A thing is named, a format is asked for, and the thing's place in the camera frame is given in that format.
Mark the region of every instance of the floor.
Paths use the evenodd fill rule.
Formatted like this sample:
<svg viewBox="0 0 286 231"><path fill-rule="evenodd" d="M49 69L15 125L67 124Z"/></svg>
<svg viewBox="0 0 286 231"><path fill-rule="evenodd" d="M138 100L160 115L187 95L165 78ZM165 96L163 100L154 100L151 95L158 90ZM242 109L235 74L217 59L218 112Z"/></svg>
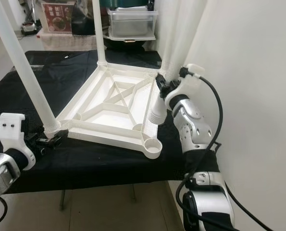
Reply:
<svg viewBox="0 0 286 231"><path fill-rule="evenodd" d="M182 231L166 182L3 195L9 210L0 231ZM3 208L0 203L0 216Z"/></svg>

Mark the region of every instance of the transparent plastic box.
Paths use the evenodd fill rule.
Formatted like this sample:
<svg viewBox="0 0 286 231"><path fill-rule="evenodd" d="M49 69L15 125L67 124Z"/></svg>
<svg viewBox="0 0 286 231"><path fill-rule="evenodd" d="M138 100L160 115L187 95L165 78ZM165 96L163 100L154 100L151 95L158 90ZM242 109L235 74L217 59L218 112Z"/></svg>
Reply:
<svg viewBox="0 0 286 231"><path fill-rule="evenodd" d="M116 11L111 11L108 8L107 12L113 37L143 37L154 33L157 11L147 11L144 8L117 8Z"/></svg>

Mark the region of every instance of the black tablecloth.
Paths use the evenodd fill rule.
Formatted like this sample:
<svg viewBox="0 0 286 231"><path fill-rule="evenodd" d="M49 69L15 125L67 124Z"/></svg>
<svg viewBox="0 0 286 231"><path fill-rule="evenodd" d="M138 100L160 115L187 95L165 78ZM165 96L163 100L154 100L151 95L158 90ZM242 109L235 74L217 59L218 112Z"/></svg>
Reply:
<svg viewBox="0 0 286 231"><path fill-rule="evenodd" d="M42 70L36 68L34 72L55 116L97 67L97 51L29 51L26 56L31 65L44 65ZM106 51L106 58L110 63L141 67L159 68L161 65L155 51ZM1 112L28 115L30 129L42 125L16 71L8 73L0 82ZM158 159L150 160L137 151L67 138L54 153L44 156L30 171L23 172L8 192L182 179L185 171L181 144L170 114L159 126L158 139L163 144L162 153Z"/></svg>

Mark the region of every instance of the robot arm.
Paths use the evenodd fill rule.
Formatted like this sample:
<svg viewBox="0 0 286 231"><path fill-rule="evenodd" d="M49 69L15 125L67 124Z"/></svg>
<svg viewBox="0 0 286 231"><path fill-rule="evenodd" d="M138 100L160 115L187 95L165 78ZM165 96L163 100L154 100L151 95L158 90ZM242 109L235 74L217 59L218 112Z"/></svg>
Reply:
<svg viewBox="0 0 286 231"><path fill-rule="evenodd" d="M162 106L162 113L153 109L150 118L152 122L160 124L164 122L166 109L172 111L174 125L180 136L186 170L189 172L186 175L189 179L186 188L189 191L183 196L183 205L197 215L233 228L235 217L225 181L218 168L215 155L217 145L209 147L212 141L211 128L188 97L189 89L193 90L193 86L197 85L199 75L195 74L195 70L199 70L199 67L193 64L187 68L183 67L180 78L171 82L166 82L160 74L157 76L160 97L156 105L158 108L159 105ZM186 231L218 230L185 211L183 217Z"/></svg>
<svg viewBox="0 0 286 231"><path fill-rule="evenodd" d="M59 131L52 139L42 139L40 133L28 133L28 120L23 114L0 115L0 195L5 193L20 177L23 170L30 170L50 149L67 137L68 131Z"/></svg>

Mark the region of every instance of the black table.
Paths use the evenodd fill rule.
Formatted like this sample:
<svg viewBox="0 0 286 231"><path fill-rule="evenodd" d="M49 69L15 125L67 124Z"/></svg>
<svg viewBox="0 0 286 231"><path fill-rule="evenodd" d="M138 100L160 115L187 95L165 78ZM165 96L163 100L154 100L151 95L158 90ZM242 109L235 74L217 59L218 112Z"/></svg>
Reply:
<svg viewBox="0 0 286 231"><path fill-rule="evenodd" d="M55 116L97 67L97 51L28 51L26 56L35 67L35 75ZM110 63L148 68L161 65L155 51L106 51L106 58ZM28 115L31 130L42 125L16 71L8 73L0 82L2 112ZM54 153L44 156L30 171L23 172L8 193L181 180L185 174L181 144L172 117L168 115L158 129L163 150L156 160L133 150L67 138Z"/></svg>

